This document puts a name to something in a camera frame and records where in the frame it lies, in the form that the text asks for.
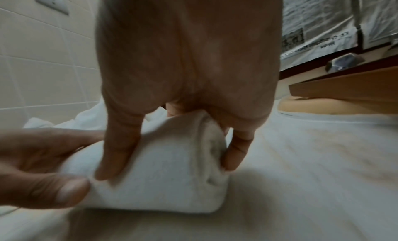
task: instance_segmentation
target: person's right hand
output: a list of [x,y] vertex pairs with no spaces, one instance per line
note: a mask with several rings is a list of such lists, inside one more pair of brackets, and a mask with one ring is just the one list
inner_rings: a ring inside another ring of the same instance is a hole
[[233,138],[226,170],[267,119],[279,75],[282,0],[101,0],[96,48],[108,110],[98,180],[119,174],[144,116],[205,109]]

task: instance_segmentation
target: white towel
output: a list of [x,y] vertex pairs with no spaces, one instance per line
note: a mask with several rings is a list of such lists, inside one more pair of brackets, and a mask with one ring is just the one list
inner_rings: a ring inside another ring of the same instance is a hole
[[91,181],[84,207],[186,213],[216,211],[224,202],[228,175],[220,169],[225,137],[205,111],[144,122],[142,138],[123,174],[110,182],[93,178],[103,142],[70,157],[59,172]]

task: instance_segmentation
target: finger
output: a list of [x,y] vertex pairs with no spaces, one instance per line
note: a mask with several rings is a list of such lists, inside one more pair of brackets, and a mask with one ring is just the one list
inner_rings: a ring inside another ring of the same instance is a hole
[[88,179],[58,174],[16,171],[0,179],[0,205],[57,209],[80,203],[90,190]]
[[224,156],[221,166],[227,171],[234,171],[248,153],[250,144],[254,139],[254,132],[233,131],[232,141]]
[[95,172],[97,180],[108,180],[118,175],[127,165],[141,136],[144,115],[114,112],[108,106],[108,127],[105,133],[104,155]]

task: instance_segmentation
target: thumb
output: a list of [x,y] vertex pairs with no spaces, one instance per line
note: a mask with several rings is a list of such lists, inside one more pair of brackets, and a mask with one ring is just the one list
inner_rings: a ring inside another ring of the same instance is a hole
[[83,177],[31,174],[16,171],[0,176],[0,205],[30,209],[57,209],[75,206],[90,190]]
[[118,175],[127,165],[141,136],[144,115],[134,115],[108,108],[108,126],[105,132],[104,155],[95,172],[97,180],[108,180]]

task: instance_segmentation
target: fingernail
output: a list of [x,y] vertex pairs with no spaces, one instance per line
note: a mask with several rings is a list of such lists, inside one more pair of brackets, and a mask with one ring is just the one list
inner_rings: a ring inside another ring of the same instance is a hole
[[79,203],[88,193],[90,183],[85,178],[68,181],[58,191],[56,203],[63,207],[71,207]]

